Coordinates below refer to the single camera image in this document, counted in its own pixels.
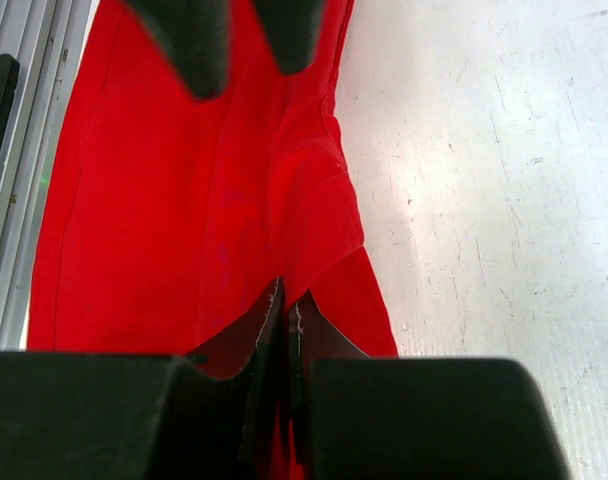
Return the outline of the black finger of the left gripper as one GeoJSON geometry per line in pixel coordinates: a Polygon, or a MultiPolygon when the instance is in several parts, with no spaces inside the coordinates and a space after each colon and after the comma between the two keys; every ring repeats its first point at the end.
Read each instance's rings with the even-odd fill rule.
{"type": "Polygon", "coordinates": [[[313,62],[326,2],[255,0],[256,13],[282,74],[294,75],[313,62]]]}
{"type": "Polygon", "coordinates": [[[228,81],[226,1],[134,0],[128,6],[194,97],[211,100],[222,94],[228,81]]]}

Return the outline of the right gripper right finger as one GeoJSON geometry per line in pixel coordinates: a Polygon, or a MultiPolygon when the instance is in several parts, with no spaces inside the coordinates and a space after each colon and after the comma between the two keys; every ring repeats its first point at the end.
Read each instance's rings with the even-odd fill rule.
{"type": "Polygon", "coordinates": [[[502,358],[373,358],[311,295],[289,311],[295,456],[309,479],[566,479],[540,390],[502,358]]]}

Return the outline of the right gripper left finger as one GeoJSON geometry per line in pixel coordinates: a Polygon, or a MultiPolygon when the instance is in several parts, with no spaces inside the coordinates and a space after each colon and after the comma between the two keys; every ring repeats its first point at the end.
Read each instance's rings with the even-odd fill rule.
{"type": "Polygon", "coordinates": [[[267,479],[283,282],[182,356],[0,352],[0,479],[267,479]]]}

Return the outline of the red trousers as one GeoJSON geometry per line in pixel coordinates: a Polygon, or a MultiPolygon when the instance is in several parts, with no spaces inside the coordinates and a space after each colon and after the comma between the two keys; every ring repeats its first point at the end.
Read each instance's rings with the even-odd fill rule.
{"type": "Polygon", "coordinates": [[[38,240],[30,349],[181,353],[280,276],[288,306],[311,293],[359,347],[396,354],[334,114],[352,9],[323,8],[313,64],[286,76],[235,2],[229,86],[198,101],[134,12],[100,3],[38,240]]]}

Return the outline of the aluminium frame rail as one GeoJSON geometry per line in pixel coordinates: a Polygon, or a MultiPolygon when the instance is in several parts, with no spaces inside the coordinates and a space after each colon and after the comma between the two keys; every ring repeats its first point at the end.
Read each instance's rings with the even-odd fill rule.
{"type": "Polygon", "coordinates": [[[0,143],[0,350],[26,346],[37,240],[95,1],[0,1],[0,61],[18,77],[0,143]]]}

